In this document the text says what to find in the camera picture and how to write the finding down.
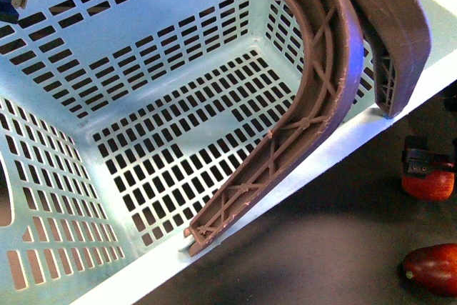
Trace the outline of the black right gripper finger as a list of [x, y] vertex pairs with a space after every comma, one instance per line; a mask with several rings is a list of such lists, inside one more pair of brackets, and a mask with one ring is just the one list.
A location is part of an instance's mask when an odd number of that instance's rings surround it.
[[431, 151], [424, 136], [405, 138], [401, 161], [403, 175], [413, 178], [424, 179], [435, 171], [456, 172], [451, 156]]

